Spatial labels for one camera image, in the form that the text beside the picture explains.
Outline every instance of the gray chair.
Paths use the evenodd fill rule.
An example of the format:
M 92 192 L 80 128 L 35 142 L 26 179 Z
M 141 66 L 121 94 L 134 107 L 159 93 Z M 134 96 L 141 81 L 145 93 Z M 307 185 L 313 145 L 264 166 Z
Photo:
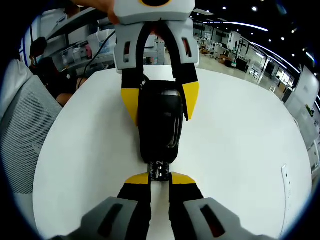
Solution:
M 33 184 L 39 154 L 62 107 L 37 76 L 14 97 L 0 124 L 0 154 L 16 204 L 37 230 Z

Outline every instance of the floor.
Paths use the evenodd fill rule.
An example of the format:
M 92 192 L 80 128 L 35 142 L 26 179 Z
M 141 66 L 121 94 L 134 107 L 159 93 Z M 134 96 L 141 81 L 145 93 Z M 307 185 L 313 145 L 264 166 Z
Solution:
M 165 53 L 165 62 L 168 65 L 171 65 L 170 55 L 168 52 Z M 199 69 L 205 69 L 213 72 L 218 72 L 222 74 L 226 74 L 229 76 L 236 77 L 241 80 L 248 81 L 250 83 L 256 84 L 268 91 L 274 91 L 274 94 L 281 100 L 283 97 L 283 93 L 278 89 L 278 86 L 275 82 L 273 82 L 269 77 L 262 76 L 261 79 L 254 78 L 253 75 L 240 71 L 238 69 L 227 67 L 224 64 L 218 62 L 211 58 L 210 56 L 205 56 L 203 54 L 199 54 Z

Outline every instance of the white table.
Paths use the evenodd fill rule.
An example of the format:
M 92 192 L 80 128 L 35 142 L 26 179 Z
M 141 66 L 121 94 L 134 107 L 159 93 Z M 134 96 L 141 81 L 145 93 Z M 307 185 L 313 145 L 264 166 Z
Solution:
M 173 79 L 171 66 L 144 69 L 150 79 Z M 303 138 L 273 93 L 218 72 L 198 69 L 197 75 L 198 102 L 192 120 L 183 124 L 171 170 L 195 179 L 205 198 L 237 214 L 250 232 L 277 238 L 284 217 L 291 223 L 311 192 Z M 140 158 L 138 129 L 120 91 L 121 76 L 115 69 L 97 72 L 54 122 L 33 187 L 36 225 L 45 238 L 72 232 L 85 213 L 116 197 L 126 179 L 147 171 Z M 286 214 L 284 164 L 291 179 Z M 173 239 L 168 184 L 153 182 L 151 188 L 148 239 Z

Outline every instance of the ceiling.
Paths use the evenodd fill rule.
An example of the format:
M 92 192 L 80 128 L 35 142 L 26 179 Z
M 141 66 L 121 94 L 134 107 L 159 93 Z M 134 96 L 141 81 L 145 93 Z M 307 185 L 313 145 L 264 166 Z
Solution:
M 296 69 L 306 65 L 312 72 L 320 73 L 318 64 L 306 55 L 310 53 L 317 63 L 320 61 L 320 34 L 317 31 L 316 1 L 304 0 L 195 0 L 195 8 L 209 11 L 213 15 L 191 14 L 194 21 L 221 21 L 245 23 L 268 29 L 268 32 L 247 26 L 209 23 L 228 31 L 239 30 L 239 33 L 251 42 L 257 43 L 283 57 Z M 288 71 L 293 75 L 297 72 L 287 63 Z

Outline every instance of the person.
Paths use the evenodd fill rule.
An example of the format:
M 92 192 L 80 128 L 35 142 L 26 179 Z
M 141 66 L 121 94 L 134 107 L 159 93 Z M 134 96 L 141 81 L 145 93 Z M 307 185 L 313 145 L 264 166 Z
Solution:
M 47 40 L 39 37 L 30 47 L 30 71 L 38 76 L 56 101 L 64 107 L 73 94 L 87 81 L 84 77 L 67 77 L 66 71 L 59 72 L 51 57 L 42 58 Z

